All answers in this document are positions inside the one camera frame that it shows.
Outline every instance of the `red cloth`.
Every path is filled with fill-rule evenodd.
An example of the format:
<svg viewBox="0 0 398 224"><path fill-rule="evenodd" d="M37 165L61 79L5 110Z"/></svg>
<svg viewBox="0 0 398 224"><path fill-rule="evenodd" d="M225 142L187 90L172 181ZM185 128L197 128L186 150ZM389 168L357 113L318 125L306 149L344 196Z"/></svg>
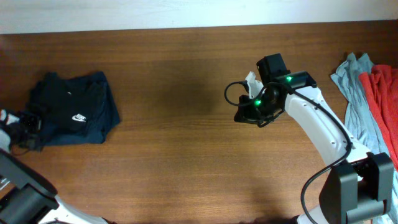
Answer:
<svg viewBox="0 0 398 224"><path fill-rule="evenodd" d="M359 80L391 160L398 170L398 69L392 69L389 65L375 65L372 74L364 72Z"/></svg>

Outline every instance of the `green led indicator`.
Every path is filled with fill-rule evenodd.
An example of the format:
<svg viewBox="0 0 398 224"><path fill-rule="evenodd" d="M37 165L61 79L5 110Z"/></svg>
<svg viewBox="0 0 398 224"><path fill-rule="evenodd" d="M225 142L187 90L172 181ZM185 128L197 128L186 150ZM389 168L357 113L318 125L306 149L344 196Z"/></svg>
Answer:
<svg viewBox="0 0 398 224"><path fill-rule="evenodd" d="M255 102L254 102L254 105L256 105L256 106L259 106L261 104L261 100L256 100Z"/></svg>

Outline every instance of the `dark garment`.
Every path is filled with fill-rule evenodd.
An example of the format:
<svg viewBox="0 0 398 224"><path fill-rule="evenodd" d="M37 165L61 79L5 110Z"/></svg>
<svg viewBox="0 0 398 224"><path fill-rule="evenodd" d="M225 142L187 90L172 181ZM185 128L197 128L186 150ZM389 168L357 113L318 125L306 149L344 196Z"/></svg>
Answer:
<svg viewBox="0 0 398 224"><path fill-rule="evenodd" d="M48 73L31 91L27 109L43 118L45 145L103 143L120 123L103 72L70 80Z"/></svg>

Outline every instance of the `white wall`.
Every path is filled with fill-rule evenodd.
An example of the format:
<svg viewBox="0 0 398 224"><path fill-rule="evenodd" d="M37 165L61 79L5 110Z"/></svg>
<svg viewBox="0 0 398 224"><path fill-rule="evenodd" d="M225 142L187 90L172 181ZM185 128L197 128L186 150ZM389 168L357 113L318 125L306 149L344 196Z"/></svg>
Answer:
<svg viewBox="0 0 398 224"><path fill-rule="evenodd" d="M398 19L398 0L0 0L0 34Z"/></svg>

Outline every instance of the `brown surface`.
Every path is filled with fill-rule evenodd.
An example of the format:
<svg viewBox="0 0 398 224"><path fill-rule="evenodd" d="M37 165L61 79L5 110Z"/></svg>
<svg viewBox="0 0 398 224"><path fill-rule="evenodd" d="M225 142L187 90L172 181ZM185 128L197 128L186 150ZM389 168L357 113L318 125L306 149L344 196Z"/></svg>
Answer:
<svg viewBox="0 0 398 224"><path fill-rule="evenodd" d="M343 119L330 74L348 52L397 66L397 37L396 21L3 35L0 102L21 109L47 71L105 72L122 118L108 140L21 157L84 212L118 223L292 217L320 156L286 114L263 129L234 123L224 87L280 52ZM323 180L310 187L310 206Z"/></svg>

